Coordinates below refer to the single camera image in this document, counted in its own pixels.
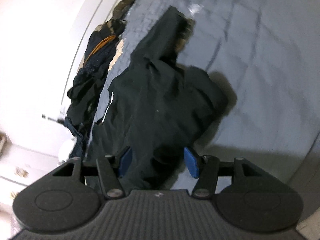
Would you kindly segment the black hooded garment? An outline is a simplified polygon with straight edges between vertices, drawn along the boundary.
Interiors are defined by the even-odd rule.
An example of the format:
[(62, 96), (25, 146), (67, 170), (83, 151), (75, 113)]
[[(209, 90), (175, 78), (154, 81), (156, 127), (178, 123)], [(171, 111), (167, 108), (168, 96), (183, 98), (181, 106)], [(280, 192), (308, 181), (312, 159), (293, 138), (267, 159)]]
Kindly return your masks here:
[(125, 192), (159, 189), (179, 167), (183, 150), (224, 113), (228, 98), (209, 75), (176, 64), (176, 42), (187, 19), (170, 7), (139, 42), (130, 65), (111, 82), (110, 103), (93, 126), (88, 161), (117, 157), (132, 163), (120, 183)]

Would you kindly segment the dark clothes pile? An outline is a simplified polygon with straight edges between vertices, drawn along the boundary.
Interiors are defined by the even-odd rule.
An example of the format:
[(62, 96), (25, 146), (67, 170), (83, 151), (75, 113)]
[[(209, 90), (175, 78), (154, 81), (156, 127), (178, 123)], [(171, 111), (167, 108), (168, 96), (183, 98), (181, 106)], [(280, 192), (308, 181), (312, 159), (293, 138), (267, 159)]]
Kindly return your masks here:
[(112, 17), (97, 26), (89, 37), (83, 64), (73, 80), (72, 87), (67, 92), (71, 105), (67, 110), (63, 125), (76, 138), (69, 154), (70, 158), (82, 158), (85, 155), (108, 68), (116, 54), (120, 36), (125, 30), (125, 17), (134, 2), (135, 0), (121, 0), (114, 8)]

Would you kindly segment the white wardrobe with stickers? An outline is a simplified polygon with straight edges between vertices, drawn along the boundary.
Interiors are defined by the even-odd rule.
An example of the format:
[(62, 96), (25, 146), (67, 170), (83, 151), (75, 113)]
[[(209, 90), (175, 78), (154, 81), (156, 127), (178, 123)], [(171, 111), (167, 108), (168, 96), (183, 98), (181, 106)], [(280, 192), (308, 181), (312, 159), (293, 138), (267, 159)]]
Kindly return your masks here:
[(18, 232), (12, 210), (17, 195), (67, 161), (75, 143), (69, 132), (21, 133), (12, 138), (1, 132), (1, 239)]

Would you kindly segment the grey fish pattern quilt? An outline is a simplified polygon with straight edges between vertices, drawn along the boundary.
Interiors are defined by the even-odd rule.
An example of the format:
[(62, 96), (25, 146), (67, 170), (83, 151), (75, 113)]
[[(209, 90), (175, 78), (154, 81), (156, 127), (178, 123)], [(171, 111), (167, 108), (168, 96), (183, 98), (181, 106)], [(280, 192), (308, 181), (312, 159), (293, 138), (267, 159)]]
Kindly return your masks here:
[(203, 69), (234, 96), (195, 149), (243, 156), (288, 182), (319, 135), (319, 0), (136, 0), (105, 86), (171, 6), (195, 20), (178, 63)]

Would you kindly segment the white bed headboard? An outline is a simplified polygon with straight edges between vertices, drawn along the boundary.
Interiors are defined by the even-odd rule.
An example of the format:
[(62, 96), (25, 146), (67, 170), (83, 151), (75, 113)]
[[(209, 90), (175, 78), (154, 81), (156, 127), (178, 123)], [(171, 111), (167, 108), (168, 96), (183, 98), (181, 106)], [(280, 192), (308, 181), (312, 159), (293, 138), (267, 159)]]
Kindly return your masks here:
[(2, 119), (60, 106), (75, 51), (100, 2), (1, 0)]

